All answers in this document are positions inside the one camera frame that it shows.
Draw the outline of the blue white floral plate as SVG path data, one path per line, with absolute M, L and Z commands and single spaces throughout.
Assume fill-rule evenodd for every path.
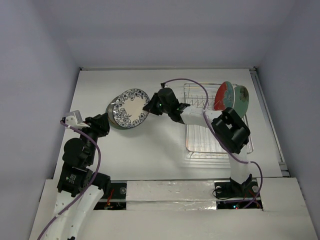
M 123 128 L 131 129 L 142 124 L 149 114 L 147 111 L 143 111 L 143 107 L 150 101 L 148 94 L 142 89 L 132 88 L 119 96 L 124 98 L 124 109 L 127 113 L 123 119 Z

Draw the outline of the red and teal plate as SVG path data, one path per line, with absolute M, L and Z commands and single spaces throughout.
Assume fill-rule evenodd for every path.
M 233 108 L 234 100 L 234 87 L 229 81 L 225 81 L 220 85 L 215 94 L 213 110 L 224 111 L 226 108 Z

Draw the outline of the light green floral plate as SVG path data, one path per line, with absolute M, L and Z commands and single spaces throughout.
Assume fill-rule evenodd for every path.
M 243 85 L 238 85 L 234 88 L 234 103 L 233 109 L 236 113 L 243 118 L 249 106 L 249 92 Z

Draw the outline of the beige bird plate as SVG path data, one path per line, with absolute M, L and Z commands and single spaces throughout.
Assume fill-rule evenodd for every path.
M 124 118 L 127 115 L 125 110 L 125 100 L 122 96 L 115 97 L 107 106 L 108 120 L 117 128 L 123 129 Z

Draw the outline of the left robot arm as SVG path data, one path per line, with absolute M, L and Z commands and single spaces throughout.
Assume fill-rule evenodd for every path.
M 110 132 L 108 113 L 82 119 L 75 110 L 63 117 L 60 124 L 79 137 L 64 144 L 52 219 L 39 234 L 39 240 L 79 239 L 98 201 L 111 192 L 110 176 L 99 172 L 102 153 L 98 146 L 98 139 Z M 95 157 L 97 167 L 91 170 Z

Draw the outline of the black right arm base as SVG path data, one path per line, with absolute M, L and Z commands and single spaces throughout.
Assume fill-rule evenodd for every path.
M 229 200 L 234 198 L 254 197 L 258 192 L 258 183 L 253 180 L 250 174 L 248 179 L 242 184 L 237 183 L 231 178 L 228 181 L 218 181 L 214 183 L 212 194 L 218 200 Z

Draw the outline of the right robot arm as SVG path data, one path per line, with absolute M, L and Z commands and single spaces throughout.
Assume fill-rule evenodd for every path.
M 165 87 L 153 94 L 143 110 L 157 116 L 167 114 L 176 123 L 208 128 L 228 154 L 232 181 L 230 190 L 235 196 L 242 196 L 249 189 L 247 182 L 252 179 L 246 157 L 251 132 L 233 108 L 221 112 L 206 110 L 209 95 L 207 91 L 204 93 L 205 103 L 202 108 L 198 108 L 179 102 L 174 91 Z

